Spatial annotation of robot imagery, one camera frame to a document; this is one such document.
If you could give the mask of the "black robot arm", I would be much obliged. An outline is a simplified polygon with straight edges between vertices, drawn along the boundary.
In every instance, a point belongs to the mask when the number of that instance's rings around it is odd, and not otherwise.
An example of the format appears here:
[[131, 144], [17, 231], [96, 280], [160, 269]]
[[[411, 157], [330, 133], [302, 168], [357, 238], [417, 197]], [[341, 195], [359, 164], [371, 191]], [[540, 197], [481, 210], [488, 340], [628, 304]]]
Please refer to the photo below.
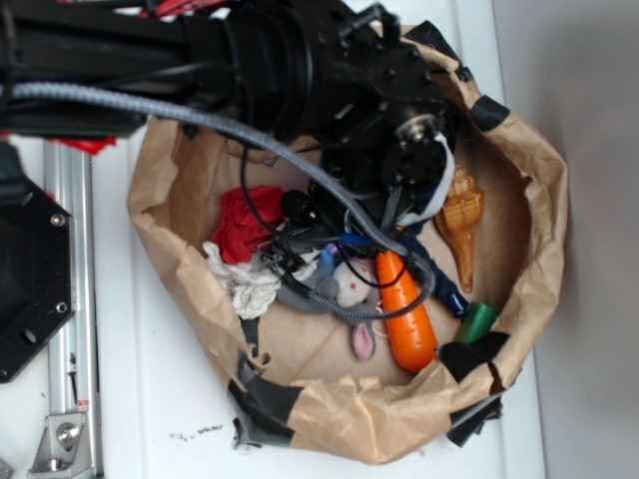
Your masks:
[[231, 1], [224, 18], [164, 21], [105, 2], [1, 5], [1, 128], [60, 140], [126, 136], [144, 116], [271, 151], [322, 147], [307, 174], [371, 245], [416, 276], [429, 262], [388, 232], [444, 177], [446, 102], [398, 18], [373, 4]]

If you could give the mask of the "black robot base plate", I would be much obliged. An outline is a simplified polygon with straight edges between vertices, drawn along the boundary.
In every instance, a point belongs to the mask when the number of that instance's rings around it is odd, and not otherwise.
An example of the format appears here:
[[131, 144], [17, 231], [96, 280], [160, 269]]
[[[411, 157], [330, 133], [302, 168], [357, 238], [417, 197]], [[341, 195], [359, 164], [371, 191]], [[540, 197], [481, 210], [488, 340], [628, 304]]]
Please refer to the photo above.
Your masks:
[[71, 216], [1, 144], [1, 382], [13, 381], [73, 313]]

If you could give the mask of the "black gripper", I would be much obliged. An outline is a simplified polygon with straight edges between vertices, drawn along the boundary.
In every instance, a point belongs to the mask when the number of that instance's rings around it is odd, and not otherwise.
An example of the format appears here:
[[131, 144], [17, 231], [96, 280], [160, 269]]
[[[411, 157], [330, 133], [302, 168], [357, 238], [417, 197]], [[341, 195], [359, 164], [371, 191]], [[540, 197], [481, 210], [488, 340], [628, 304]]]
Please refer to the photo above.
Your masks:
[[[378, 225], [411, 225], [442, 208], [454, 171], [455, 111], [446, 100], [376, 107], [349, 104], [310, 134], [320, 166]], [[267, 243], [264, 265], [277, 277], [309, 279], [331, 242], [313, 199], [297, 190], [281, 198], [285, 221]]]

